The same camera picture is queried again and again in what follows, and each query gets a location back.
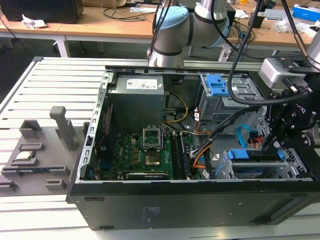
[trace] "blue drive bracket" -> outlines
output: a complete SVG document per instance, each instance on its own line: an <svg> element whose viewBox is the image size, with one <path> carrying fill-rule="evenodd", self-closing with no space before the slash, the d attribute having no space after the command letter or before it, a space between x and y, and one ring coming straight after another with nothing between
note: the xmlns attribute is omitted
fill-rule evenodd
<svg viewBox="0 0 320 240"><path fill-rule="evenodd" d="M237 159L249 159L249 155L245 149L230 149L227 151L227 154L228 158L232 161Z"/></svg>
<svg viewBox="0 0 320 240"><path fill-rule="evenodd" d="M211 96L228 97L227 83L221 78L219 74L207 74L206 85L210 90Z"/></svg>

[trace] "wire bundle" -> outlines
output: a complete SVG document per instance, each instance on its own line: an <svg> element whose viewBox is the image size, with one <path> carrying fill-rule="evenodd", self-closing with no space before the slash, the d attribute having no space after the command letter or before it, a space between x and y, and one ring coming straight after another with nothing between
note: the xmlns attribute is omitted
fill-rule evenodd
<svg viewBox="0 0 320 240"><path fill-rule="evenodd" d="M107 7L106 9L103 10L103 3L100 6L103 15L105 15L106 17L110 18L110 19L114 19L117 21L121 21L121 22L139 22L139 21L149 21L150 23L152 23L148 18L146 18L146 15L152 14L152 12L145 12L143 13L139 8L134 7L134 8L130 8L128 10L124 10L124 11L117 11L116 8L113 7ZM113 9L113 13L111 15L107 14L107 11ZM133 16L127 16L127 17L115 17L115 14L123 14L125 12L131 11L132 9L139 11L141 14L138 15L133 15Z"/></svg>
<svg viewBox="0 0 320 240"><path fill-rule="evenodd" d="M225 128L227 128L228 126L232 125L241 115L245 114L245 113L249 113L249 112L256 112L260 109L260 106L251 106L248 108L244 108L241 109L237 112L235 112L233 115L231 115L230 117L226 118L225 120L223 120L217 127L215 127L215 129L210 133L209 137L207 138L206 142L198 147L197 149L194 150L194 152L192 152L192 155L195 155L195 160L193 162L193 167L194 168L199 168L199 166L197 165L197 162L199 160L199 158L207 151L210 149L212 143L214 142L214 140L216 139L216 137L222 133L224 131Z"/></svg>

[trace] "black cable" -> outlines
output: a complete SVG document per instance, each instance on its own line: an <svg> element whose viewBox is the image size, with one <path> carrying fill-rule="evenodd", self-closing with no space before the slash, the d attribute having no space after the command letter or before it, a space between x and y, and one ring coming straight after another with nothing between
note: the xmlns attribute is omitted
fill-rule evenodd
<svg viewBox="0 0 320 240"><path fill-rule="evenodd" d="M173 115L173 117L174 117L174 120L178 120L176 114ZM177 124L179 124L179 126L182 128L182 130L186 130L186 128L181 124L181 122L177 122Z"/></svg>
<svg viewBox="0 0 320 240"><path fill-rule="evenodd" d="M210 135L207 138L207 141L197 149L194 150L193 154L196 154L198 152L201 152L203 149L205 149L207 146L211 145L214 141L214 139L224 131L225 128L235 123L235 121L243 114L250 113L250 112L257 112L260 109L260 106L250 106L248 108L243 108L225 120L223 120L221 123L219 123L218 126L214 128L214 130L210 133Z"/></svg>
<svg viewBox="0 0 320 240"><path fill-rule="evenodd" d="M228 39L227 37L222 33L222 31L220 30L218 24L217 24L217 21L215 19L215 16L214 16L214 5L215 5L215 0L212 0L211 2L211 18L212 18L212 22L213 22L213 25L214 27L216 28L217 32L219 33L219 35L223 38L223 40L236 52L239 52L239 49L237 47L235 47ZM248 58L252 58L252 59L266 59L266 58L274 58L274 57L277 57L277 56L286 56L285 54L281 54L281 55L273 55L273 56L264 56L264 57L259 57L259 56L253 56L253 55L249 55L249 54L246 54L246 53L243 53L241 52L240 54L248 57Z"/></svg>
<svg viewBox="0 0 320 240"><path fill-rule="evenodd" d="M106 14L106 11L110 10L111 7L109 8L106 8L104 11L103 11L103 15L105 15L106 17L108 18L111 18L111 19L114 19L114 20L134 20L134 19L140 19L140 20L143 20L143 18L138 18L140 16L145 16L145 15L148 15L148 14L152 14L152 12L146 12L146 13L142 13L142 14L139 14L139 15L135 15L135 16L127 16L127 17L115 17L114 14L122 14L126 11L123 11L123 12L116 12L114 11L112 15L108 15Z"/></svg>
<svg viewBox="0 0 320 240"><path fill-rule="evenodd" d="M5 28L12 34L12 36L18 40L18 42L24 47L24 49L28 52L28 54L30 54L33 58L35 57L31 51L29 51L29 49L23 44L22 41L20 41L19 38L16 37L16 35L7 27L7 25L5 24L5 22L2 20L2 17L0 15L0 20L2 22L2 24L5 26Z"/></svg>
<svg viewBox="0 0 320 240"><path fill-rule="evenodd" d="M160 31L160 28L161 28L162 24L163 24L164 21L165 21L165 18L166 18L166 16L167 16L167 13L168 13L169 8L170 8L170 6L171 6L171 2L172 2L172 0L169 0L168 6L166 7L166 10L165 10L165 13L164 13L164 16L163 16L163 19L162 19L161 22L160 22L160 20L161 20L161 16L162 16L162 15L159 16L159 21L158 21L158 24L157 24L157 26L156 26L156 28L155 28L155 31L154 31L154 34L153 34L153 37L152 37L152 41L151 41L151 45L150 45L151 51L152 51L153 48L154 48L154 45L155 45L155 42L156 42L158 33L159 33L159 31Z"/></svg>
<svg viewBox="0 0 320 240"><path fill-rule="evenodd" d="M155 34L155 27L156 27L156 22L157 22L157 13L159 10L159 7L161 5L162 0L159 0L157 6L156 6L156 10L153 16L153 21L152 21L152 34ZM164 12L165 6L163 6L163 8L161 9L161 13L160 16L162 16L162 13Z"/></svg>
<svg viewBox="0 0 320 240"><path fill-rule="evenodd" d="M297 31L297 29L296 29L295 22L294 22L294 20L293 20L293 18L292 18L292 16L291 16L291 12L290 12L290 10L289 10L289 7L288 7L288 5L287 5L286 0L281 0L281 3L282 3L282 6L283 6L283 9L284 9L284 11L285 11L285 14L286 14L286 16L287 16L287 18L288 18L288 21L289 21L289 23L290 23L290 26L291 26L291 29L292 29L293 34L294 34L294 35L295 35L295 34L298 34L298 31Z"/></svg>
<svg viewBox="0 0 320 240"><path fill-rule="evenodd" d="M285 104L285 103L289 103L289 102L296 102L302 98L305 98L309 92L305 89L305 88L299 88L300 89L300 94L291 96L291 97L286 97L286 98L279 98L279 99L268 99L268 100L247 100L247 99L241 99L236 97L236 95L234 94L233 90L232 90L232 78L233 78L233 74L235 72L236 66L238 64L238 61L241 57L241 52L243 51L246 42L248 40L248 38L250 37L250 33L252 31L253 28L253 23L258 15L258 11L260 8L260 5L262 4L263 0L258 0L254 13L253 13L253 21L251 22L251 24L248 27L248 31L246 33L246 35L244 36L244 39L239 47L239 51L235 57L235 60L232 64L231 70L229 72L229 76L228 76L228 81L227 81L227 89L228 89L228 93L231 97L231 99L233 101L235 101L236 103L239 104L246 104L246 105L254 105L254 106L266 106L266 105L279 105L279 104Z"/></svg>

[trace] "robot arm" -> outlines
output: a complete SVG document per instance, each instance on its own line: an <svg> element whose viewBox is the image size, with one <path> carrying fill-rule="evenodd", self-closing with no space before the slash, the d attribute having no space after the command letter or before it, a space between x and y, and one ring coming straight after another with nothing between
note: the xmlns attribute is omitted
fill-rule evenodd
<svg viewBox="0 0 320 240"><path fill-rule="evenodd" d="M224 34L229 27L226 0L216 1L214 17ZM222 43L222 38L213 25L211 18L211 0L202 0L189 13L184 7L172 6L159 29L148 60L152 67L183 67L182 51L184 46L213 47ZM160 13L157 22L163 20Z"/></svg>

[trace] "white paper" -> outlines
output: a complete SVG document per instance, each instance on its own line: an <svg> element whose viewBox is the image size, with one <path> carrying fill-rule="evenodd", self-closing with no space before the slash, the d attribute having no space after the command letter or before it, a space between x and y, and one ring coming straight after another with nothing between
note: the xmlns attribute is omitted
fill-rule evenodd
<svg viewBox="0 0 320 240"><path fill-rule="evenodd" d="M131 7L130 12L133 13L155 13L156 12L155 7Z"/></svg>
<svg viewBox="0 0 320 240"><path fill-rule="evenodd" d="M241 10L241 9L236 9L235 10L235 18L241 18L241 19L245 19L245 18L248 18L249 15L246 14L245 11Z"/></svg>
<svg viewBox="0 0 320 240"><path fill-rule="evenodd" d="M128 79L126 81L126 89L158 89L157 79Z"/></svg>
<svg viewBox="0 0 320 240"><path fill-rule="evenodd" d="M43 20L33 20L22 14L22 23L29 29L43 28L48 25Z"/></svg>

